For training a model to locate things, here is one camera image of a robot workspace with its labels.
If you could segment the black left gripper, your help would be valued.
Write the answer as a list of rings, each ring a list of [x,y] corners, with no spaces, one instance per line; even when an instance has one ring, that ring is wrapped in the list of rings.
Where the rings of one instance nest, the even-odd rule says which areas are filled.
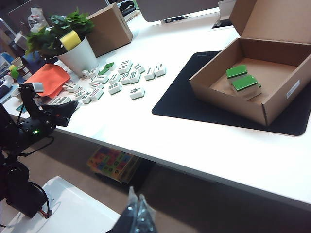
[[[75,112],[79,102],[72,100],[60,105],[42,105],[42,110],[52,119],[52,123],[57,126],[67,126],[68,118],[71,118]]]

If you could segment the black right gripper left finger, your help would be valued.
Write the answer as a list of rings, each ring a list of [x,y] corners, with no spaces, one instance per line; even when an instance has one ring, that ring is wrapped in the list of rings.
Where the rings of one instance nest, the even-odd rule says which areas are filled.
[[[128,202],[118,221],[113,227],[114,233],[131,233],[137,220],[138,197],[134,188],[129,188]]]

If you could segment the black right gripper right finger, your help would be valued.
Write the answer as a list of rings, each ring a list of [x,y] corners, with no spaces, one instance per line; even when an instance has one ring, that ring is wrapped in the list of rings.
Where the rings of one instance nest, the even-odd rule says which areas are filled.
[[[138,233],[155,233],[155,210],[149,206],[143,194],[139,195],[139,208],[137,216]]]

